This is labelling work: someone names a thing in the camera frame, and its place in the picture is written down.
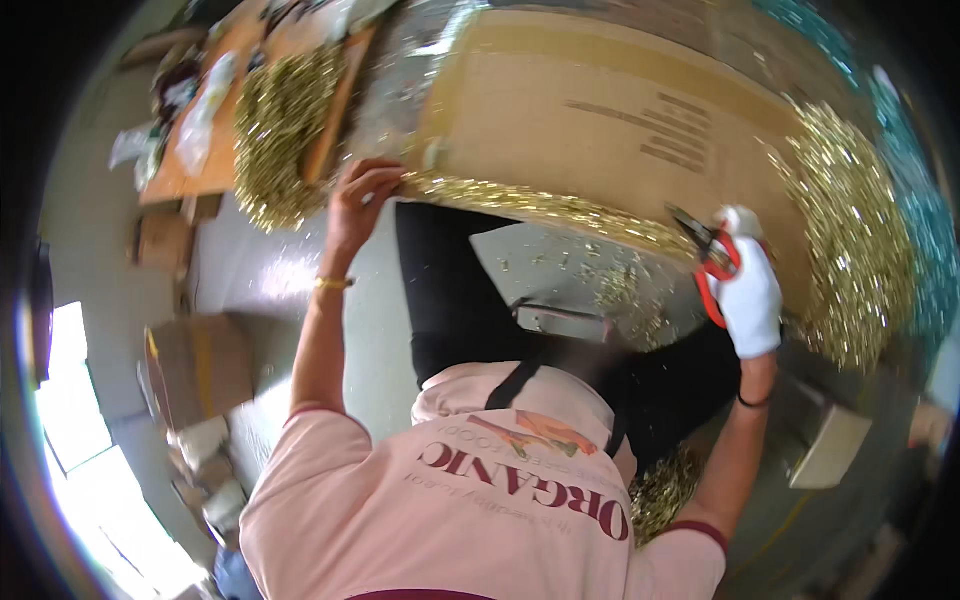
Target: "scissors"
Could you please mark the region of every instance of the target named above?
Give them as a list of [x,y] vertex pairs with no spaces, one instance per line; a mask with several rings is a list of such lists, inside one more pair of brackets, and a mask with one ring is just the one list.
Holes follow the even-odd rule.
[[[700,265],[693,272],[693,278],[697,282],[697,289],[700,291],[700,298],[704,301],[707,308],[707,314],[710,320],[718,326],[727,328],[727,322],[720,312],[720,306],[710,292],[707,275],[712,275],[720,281],[729,281],[736,276],[740,269],[740,252],[733,244],[733,238],[722,228],[709,228],[689,215],[685,210],[672,204],[666,205],[667,211],[680,224],[693,243],[697,246],[698,260]],[[720,255],[720,252],[712,252],[713,242],[718,243],[725,251],[727,256]]]

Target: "wooden board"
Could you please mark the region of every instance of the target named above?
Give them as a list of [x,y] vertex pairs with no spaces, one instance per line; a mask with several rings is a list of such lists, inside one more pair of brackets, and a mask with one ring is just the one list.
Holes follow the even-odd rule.
[[529,185],[673,226],[672,203],[708,222],[758,215],[784,302],[810,301],[804,216],[768,153],[803,132],[792,108],[723,63],[643,32],[545,12],[482,12],[438,76],[413,168]]
[[[141,205],[168,202],[187,196],[220,194],[233,189],[235,107],[253,48],[263,36],[265,22],[260,20],[259,15],[266,4],[266,0],[247,0],[234,9],[227,17],[228,31],[204,61],[204,72],[206,72],[221,56],[233,51],[237,55],[238,72],[223,105],[213,117],[210,152],[203,172],[196,178],[188,177],[176,153],[177,141],[180,139],[180,126],[185,115],[203,94],[204,88],[201,87],[197,98],[174,123],[170,143],[156,176],[140,193]],[[339,6],[341,4],[344,3],[334,0],[323,9],[306,14],[300,21],[296,20],[292,14],[284,19],[263,45],[267,64],[273,64],[286,56],[310,52],[327,41],[331,32],[334,31],[336,19],[343,17],[343,7]],[[326,127],[330,134],[322,136],[313,143],[313,148],[308,149],[307,160],[304,162],[304,174],[311,175],[312,181],[320,177],[330,149],[336,146],[340,122],[348,107],[357,74],[370,48],[376,27],[374,23],[360,34],[349,37],[344,44],[347,69],[334,96],[334,102],[337,103],[336,110],[332,109],[327,119]]]

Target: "red scissors handle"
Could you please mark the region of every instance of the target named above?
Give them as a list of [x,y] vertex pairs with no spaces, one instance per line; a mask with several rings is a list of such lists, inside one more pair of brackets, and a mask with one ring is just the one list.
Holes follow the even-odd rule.
[[732,268],[725,269],[707,256],[704,262],[697,268],[696,272],[694,272],[693,278],[697,282],[697,289],[700,290],[700,298],[704,301],[704,307],[707,309],[707,315],[710,317],[710,320],[716,323],[717,326],[726,329],[727,321],[723,318],[723,313],[720,312],[720,306],[717,305],[716,299],[710,292],[707,275],[714,276],[720,281],[729,281],[733,279],[737,271],[739,271],[742,259],[740,258],[740,252],[737,251],[736,246],[733,244],[733,238],[731,238],[728,233],[723,230],[717,231],[713,239],[727,251]]

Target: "pink t-shirt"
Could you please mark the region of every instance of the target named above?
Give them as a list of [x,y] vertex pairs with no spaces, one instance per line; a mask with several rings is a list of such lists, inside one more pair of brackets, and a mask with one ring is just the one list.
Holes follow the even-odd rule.
[[[457,385],[469,370],[438,375],[415,420],[450,416],[376,448],[349,417],[294,415],[240,521],[264,596],[711,598],[722,539],[691,523],[634,550],[630,497],[603,451],[606,418],[569,392],[570,375],[542,370],[513,408],[464,412],[502,381],[493,370],[472,372],[470,385]],[[551,411],[551,398],[567,406]]]

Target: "window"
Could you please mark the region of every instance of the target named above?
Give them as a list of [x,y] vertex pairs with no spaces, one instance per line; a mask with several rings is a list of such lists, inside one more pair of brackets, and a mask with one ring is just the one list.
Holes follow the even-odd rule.
[[54,311],[50,380],[36,393],[54,494],[70,527],[127,594],[174,597],[206,576],[156,520],[113,442],[86,364],[79,302]]

